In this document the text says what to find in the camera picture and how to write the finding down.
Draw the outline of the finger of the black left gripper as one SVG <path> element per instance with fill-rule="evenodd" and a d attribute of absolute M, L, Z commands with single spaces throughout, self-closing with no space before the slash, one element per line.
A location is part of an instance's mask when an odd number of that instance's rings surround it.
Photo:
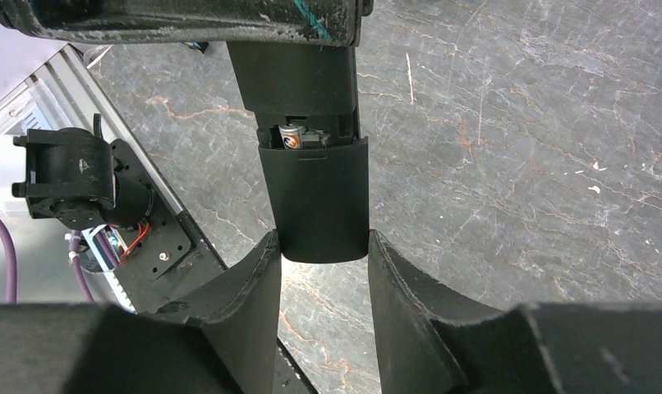
<path fill-rule="evenodd" d="M 82 44 L 358 44 L 370 1 L 0 0 L 0 24 Z"/>

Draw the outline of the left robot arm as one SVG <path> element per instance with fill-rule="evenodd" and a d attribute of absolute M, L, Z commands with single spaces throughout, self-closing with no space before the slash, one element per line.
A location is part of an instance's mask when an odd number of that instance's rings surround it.
<path fill-rule="evenodd" d="M 246 109 L 280 231 L 369 227 L 367 143 L 359 131 L 355 48 L 371 1 L 0 1 L 0 24 L 83 44 L 221 41 Z M 120 203 L 111 148 L 92 131 L 31 131 L 25 179 L 11 187 L 33 218 L 72 229 L 145 217 L 139 194 Z"/>

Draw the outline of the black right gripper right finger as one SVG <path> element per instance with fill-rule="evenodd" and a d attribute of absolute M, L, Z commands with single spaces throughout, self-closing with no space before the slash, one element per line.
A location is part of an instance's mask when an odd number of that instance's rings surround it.
<path fill-rule="evenodd" d="M 525 302 L 454 291 L 369 234 L 385 393 L 662 393 L 662 303 Z"/>

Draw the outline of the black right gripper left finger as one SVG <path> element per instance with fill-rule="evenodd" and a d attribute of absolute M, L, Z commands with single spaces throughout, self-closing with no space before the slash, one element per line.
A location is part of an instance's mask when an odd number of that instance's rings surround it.
<path fill-rule="evenodd" d="M 276 231 L 153 314 L 111 304 L 0 305 L 0 393 L 270 393 Z"/>

